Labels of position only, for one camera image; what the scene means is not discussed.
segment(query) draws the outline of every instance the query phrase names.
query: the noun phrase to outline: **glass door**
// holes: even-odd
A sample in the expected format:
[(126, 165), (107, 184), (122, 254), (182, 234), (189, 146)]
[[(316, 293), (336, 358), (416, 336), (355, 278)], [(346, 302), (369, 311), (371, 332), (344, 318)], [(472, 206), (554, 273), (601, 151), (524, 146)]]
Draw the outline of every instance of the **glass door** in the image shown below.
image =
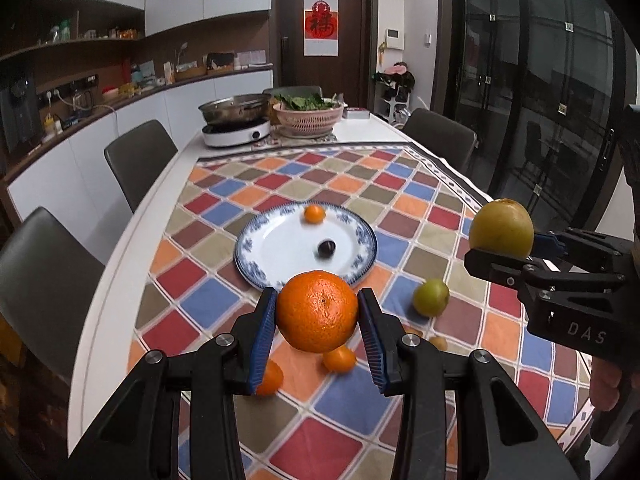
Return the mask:
[(528, 54), (514, 142), (492, 187), (495, 196), (525, 205), (538, 230), (563, 229), (610, 137), (608, 7), (603, 0), (529, 0)]
[(478, 134), (467, 174), (485, 191), (494, 176), (513, 102), (518, 5), (518, 0), (465, 0), (455, 117)]

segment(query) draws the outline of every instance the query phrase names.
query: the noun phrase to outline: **stainless steel pot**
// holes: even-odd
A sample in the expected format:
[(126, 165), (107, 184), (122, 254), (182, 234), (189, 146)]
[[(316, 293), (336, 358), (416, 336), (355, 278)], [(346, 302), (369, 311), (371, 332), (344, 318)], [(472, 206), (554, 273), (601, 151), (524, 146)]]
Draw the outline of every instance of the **stainless steel pot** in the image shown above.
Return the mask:
[(249, 123), (260, 117), (266, 117), (269, 111), (268, 94), (236, 95), (227, 99), (218, 99), (198, 107), (207, 124)]

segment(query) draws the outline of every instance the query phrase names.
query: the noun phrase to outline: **mandarin orange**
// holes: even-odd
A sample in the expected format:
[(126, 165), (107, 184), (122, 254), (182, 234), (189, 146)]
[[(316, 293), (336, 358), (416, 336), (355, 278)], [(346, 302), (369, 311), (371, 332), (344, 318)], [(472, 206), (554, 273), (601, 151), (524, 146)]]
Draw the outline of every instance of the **mandarin orange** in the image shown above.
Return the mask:
[(275, 361), (269, 359), (267, 361), (267, 367), (264, 369), (262, 382), (255, 391), (255, 394), (260, 396), (273, 395), (282, 386), (282, 381), (284, 381), (282, 368), (280, 368)]
[(305, 207), (305, 220), (310, 224), (319, 224), (324, 220), (324, 216), (326, 213), (324, 212), (324, 208), (318, 204), (311, 204)]
[(345, 374), (356, 365), (356, 354), (348, 346), (338, 346), (326, 354), (322, 354), (322, 364), (330, 372)]
[(442, 352), (446, 352), (447, 349), (449, 349), (449, 343), (447, 343), (447, 340), (442, 336), (433, 335), (428, 339), (428, 341)]
[(324, 270), (291, 278), (276, 300), (276, 324), (293, 348), (323, 354), (347, 342), (358, 319), (358, 299), (340, 277)]

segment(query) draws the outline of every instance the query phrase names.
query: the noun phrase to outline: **blue and white plate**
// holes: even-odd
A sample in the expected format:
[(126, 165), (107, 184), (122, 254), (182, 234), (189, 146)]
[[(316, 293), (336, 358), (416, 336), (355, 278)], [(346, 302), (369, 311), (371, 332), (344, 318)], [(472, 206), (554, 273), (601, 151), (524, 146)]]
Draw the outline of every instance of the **blue and white plate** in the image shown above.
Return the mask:
[[(313, 203), (326, 212), (320, 224), (309, 224), (303, 217), (305, 207)], [(335, 242), (328, 259), (318, 255), (324, 240)], [(356, 213), (325, 202), (296, 202), (251, 220), (238, 237), (234, 260), (253, 286), (280, 290), (293, 276), (310, 270), (337, 274), (351, 285), (371, 268), (377, 252), (371, 226)]]

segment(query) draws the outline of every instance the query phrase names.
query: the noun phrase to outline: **sliding glass door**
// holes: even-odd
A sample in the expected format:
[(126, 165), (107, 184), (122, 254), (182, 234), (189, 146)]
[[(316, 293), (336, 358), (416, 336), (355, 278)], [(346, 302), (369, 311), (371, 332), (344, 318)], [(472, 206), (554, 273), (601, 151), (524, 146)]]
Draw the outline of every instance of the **sliding glass door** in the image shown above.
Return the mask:
[(518, 63), (518, 0), (466, 0), (456, 120), (478, 134), (469, 175), (488, 188), (504, 140)]
[(497, 1), (465, 0), (454, 118), (479, 138), (467, 174), (538, 230), (582, 226), (623, 108), (622, 28), (604, 0), (502, 0), (502, 14)]

